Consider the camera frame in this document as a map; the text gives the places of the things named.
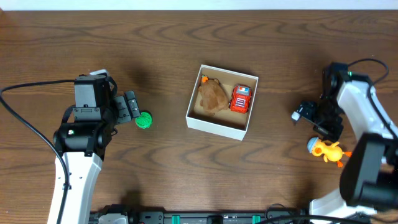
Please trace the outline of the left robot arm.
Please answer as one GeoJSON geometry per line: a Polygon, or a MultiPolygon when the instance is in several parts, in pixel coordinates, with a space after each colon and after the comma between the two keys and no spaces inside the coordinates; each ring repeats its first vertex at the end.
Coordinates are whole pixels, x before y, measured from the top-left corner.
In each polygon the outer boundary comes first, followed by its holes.
{"type": "Polygon", "coordinates": [[[117,94],[107,70],[80,75],[74,81],[75,105],[55,131],[55,187],[49,223],[88,223],[96,180],[115,127],[141,112],[133,91],[117,94]]]}

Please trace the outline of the yellow rubber duck toy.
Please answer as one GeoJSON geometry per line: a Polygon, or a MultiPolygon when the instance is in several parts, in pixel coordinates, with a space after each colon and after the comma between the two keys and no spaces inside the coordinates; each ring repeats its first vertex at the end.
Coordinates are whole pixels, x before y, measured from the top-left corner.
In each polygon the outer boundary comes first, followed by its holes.
{"type": "Polygon", "coordinates": [[[307,149],[315,157],[322,157],[324,162],[335,162],[339,168],[343,167],[341,158],[343,156],[351,157],[352,152],[344,151],[340,148],[340,143],[329,140],[322,141],[318,137],[311,138],[307,143],[307,149]]]}

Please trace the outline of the brown plush toy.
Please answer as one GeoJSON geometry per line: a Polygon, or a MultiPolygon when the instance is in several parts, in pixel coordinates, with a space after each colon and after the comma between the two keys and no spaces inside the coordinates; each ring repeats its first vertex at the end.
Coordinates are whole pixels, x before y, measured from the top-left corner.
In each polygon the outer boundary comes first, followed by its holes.
{"type": "Polygon", "coordinates": [[[218,79],[209,79],[202,75],[198,92],[201,95],[200,106],[206,114],[214,116],[217,112],[229,108],[229,98],[218,79]]]}

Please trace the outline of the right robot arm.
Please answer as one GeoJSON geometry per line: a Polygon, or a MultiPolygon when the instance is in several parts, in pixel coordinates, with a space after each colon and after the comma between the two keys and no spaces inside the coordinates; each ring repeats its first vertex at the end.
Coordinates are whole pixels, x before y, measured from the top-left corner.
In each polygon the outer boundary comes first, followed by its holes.
{"type": "Polygon", "coordinates": [[[295,223],[366,223],[383,210],[397,208],[397,126],[380,104],[375,82],[333,62],[323,69],[321,101],[303,101],[292,113],[319,135],[308,141],[314,156],[343,171],[338,189],[312,200],[295,223]]]}

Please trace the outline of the red toy fire truck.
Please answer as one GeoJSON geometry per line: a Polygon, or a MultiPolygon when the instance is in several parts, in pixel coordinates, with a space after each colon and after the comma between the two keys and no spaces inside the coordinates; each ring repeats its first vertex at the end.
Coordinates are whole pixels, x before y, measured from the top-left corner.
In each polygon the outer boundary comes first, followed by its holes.
{"type": "Polygon", "coordinates": [[[245,114],[248,112],[252,98],[252,90],[246,85],[236,85],[232,92],[232,99],[229,103],[231,111],[245,114]]]}

